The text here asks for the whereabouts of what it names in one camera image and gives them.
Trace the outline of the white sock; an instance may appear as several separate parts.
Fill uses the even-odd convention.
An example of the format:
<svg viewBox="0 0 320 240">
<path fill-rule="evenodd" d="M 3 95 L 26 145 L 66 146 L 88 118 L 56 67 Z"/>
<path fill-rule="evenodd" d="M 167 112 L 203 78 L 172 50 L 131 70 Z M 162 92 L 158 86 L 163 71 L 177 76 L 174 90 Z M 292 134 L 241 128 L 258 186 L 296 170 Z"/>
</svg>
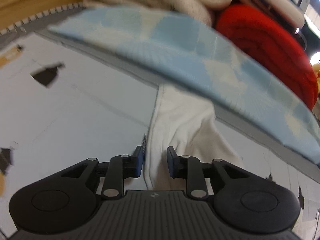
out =
<svg viewBox="0 0 320 240">
<path fill-rule="evenodd" d="M 203 163 L 222 159 L 243 168 L 239 155 L 215 126 L 213 103 L 171 85 L 160 85 L 146 140 L 144 179 L 148 190 L 185 190 L 182 179 L 171 179 L 167 148 Z"/>
</svg>

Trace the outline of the light blue folded sheet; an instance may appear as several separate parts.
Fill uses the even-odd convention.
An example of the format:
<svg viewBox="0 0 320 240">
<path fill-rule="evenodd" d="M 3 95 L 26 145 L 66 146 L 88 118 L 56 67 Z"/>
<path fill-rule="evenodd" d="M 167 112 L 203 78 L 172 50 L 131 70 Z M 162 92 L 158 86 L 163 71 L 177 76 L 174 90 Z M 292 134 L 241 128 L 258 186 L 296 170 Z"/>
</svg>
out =
<svg viewBox="0 0 320 240">
<path fill-rule="evenodd" d="M 278 78 L 205 24 L 168 11 L 100 7 L 49 29 L 166 76 L 319 164 L 319 125 L 311 111 Z"/>
</svg>

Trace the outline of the red folded blanket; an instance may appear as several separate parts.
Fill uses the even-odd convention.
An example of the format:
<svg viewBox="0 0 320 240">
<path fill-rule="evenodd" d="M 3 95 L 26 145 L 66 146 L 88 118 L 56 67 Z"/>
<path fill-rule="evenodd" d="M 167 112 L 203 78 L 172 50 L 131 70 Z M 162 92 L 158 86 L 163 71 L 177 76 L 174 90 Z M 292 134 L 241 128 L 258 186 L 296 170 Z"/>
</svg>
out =
<svg viewBox="0 0 320 240">
<path fill-rule="evenodd" d="M 215 29 L 260 63 L 313 109 L 317 78 L 300 44 L 279 23 L 249 5 L 223 10 Z"/>
</svg>

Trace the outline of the yellow plush toy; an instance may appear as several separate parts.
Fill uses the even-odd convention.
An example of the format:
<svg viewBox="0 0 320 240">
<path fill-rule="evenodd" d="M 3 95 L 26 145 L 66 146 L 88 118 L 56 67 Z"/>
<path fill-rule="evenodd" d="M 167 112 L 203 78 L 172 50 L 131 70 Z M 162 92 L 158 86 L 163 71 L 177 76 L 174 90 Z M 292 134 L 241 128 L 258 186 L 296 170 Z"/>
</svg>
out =
<svg viewBox="0 0 320 240">
<path fill-rule="evenodd" d="M 320 74 L 320 63 L 315 63 L 312 65 L 313 73 L 317 78 L 317 82 L 319 83 L 319 74 Z"/>
</svg>

